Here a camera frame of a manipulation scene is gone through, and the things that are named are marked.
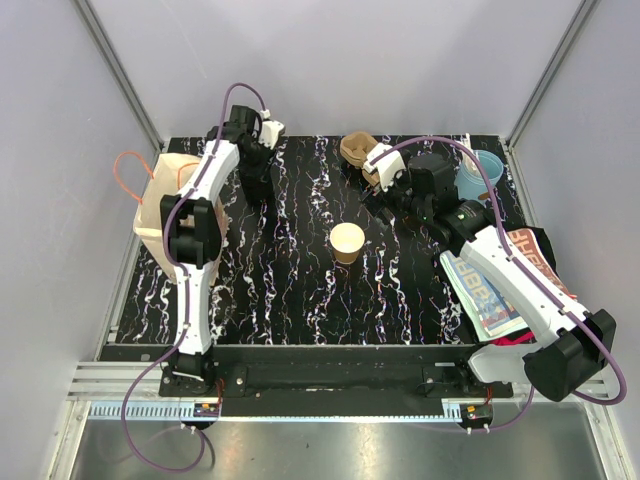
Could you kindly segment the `pulp cup carrier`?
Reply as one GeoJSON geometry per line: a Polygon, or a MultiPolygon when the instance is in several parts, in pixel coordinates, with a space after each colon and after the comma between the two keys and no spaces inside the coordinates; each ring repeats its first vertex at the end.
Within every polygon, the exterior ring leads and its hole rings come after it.
{"type": "Polygon", "coordinates": [[[368,173],[364,169],[364,163],[367,155],[379,143],[373,136],[364,131],[357,131],[346,135],[340,142],[340,153],[342,157],[352,166],[359,169],[365,180],[372,186],[379,185],[379,174],[374,172],[368,173]]]}

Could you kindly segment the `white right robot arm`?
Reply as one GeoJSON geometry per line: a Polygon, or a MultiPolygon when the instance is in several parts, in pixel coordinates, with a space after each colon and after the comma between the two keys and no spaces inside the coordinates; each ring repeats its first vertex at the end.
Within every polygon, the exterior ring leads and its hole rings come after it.
{"type": "Polygon", "coordinates": [[[479,306],[500,294],[534,336],[532,343],[498,346],[488,343],[454,371],[454,384],[466,396],[476,396],[493,382],[528,383],[551,401],[574,394],[589,395],[581,386],[606,367],[625,398],[627,382],[611,348],[615,319],[604,309],[586,310],[545,276],[509,239],[500,218],[475,199],[460,198],[453,172],[440,156],[405,161],[388,147],[382,158],[370,156],[362,172],[379,193],[430,227],[445,252],[464,261],[479,275],[472,287],[481,292],[479,306]]]}

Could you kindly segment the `single brown paper cup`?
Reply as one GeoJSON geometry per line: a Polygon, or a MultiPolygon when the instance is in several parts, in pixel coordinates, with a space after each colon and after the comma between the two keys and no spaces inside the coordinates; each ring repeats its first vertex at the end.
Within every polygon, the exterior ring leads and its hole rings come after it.
{"type": "Polygon", "coordinates": [[[333,227],[329,240],[336,261],[350,265],[356,261],[364,246],[365,234],[358,225],[344,222],[333,227]]]}

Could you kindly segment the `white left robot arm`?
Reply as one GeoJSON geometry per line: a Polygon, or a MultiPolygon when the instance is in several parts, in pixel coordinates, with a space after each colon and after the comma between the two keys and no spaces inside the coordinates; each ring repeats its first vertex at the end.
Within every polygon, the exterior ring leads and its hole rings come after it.
{"type": "Polygon", "coordinates": [[[178,331],[164,373],[168,383],[180,380],[193,395],[208,394],[216,382],[208,313],[209,284],[223,246],[216,202],[233,172],[249,204],[273,196],[270,169],[284,130],[269,111],[234,105],[229,119],[209,132],[191,178],[160,201],[163,243],[176,274],[178,301],[178,331]]]}

